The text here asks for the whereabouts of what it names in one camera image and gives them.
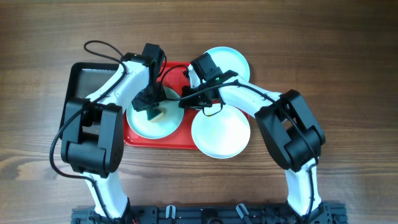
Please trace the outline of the white plate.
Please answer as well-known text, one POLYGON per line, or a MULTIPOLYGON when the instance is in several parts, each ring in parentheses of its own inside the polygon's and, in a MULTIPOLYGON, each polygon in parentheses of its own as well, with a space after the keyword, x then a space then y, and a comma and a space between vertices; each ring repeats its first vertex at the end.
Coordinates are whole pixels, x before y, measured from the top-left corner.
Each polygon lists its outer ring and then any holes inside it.
POLYGON ((195 115, 191 135, 196 147, 205 155, 229 159, 246 148, 251 128, 242 111, 216 103, 195 115))

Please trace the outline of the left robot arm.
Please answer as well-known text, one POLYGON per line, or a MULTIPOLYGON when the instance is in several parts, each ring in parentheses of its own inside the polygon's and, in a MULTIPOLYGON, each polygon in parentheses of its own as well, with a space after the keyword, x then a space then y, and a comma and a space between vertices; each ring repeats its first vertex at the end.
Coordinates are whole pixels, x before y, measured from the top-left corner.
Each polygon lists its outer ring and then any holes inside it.
POLYGON ((123 114, 140 92, 150 95, 165 58, 163 50, 127 53, 116 64, 78 62, 72 66, 56 139, 73 179, 83 179, 95 200, 89 220, 132 223, 134 213, 117 169, 124 152, 123 114))

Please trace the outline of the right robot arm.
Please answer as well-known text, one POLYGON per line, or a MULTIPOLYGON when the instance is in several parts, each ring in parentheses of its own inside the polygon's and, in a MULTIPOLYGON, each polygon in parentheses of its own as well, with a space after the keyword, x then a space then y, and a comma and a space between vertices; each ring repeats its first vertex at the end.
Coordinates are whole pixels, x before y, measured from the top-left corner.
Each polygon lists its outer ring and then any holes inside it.
POLYGON ((289 207, 305 222, 317 217, 322 200, 316 171, 325 134, 303 96, 296 90, 278 93, 235 80, 196 88, 184 86, 179 105, 202 108, 213 100, 256 120, 268 153, 285 170, 289 207))

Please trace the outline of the green yellow sponge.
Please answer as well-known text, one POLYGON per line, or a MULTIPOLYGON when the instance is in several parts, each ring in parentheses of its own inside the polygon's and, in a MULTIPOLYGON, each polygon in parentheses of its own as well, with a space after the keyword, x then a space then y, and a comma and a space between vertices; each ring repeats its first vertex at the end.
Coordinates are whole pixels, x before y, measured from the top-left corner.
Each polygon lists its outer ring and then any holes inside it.
POLYGON ((149 109, 146 111, 147 120, 151 123, 158 122, 165 115, 165 112, 161 108, 149 109))

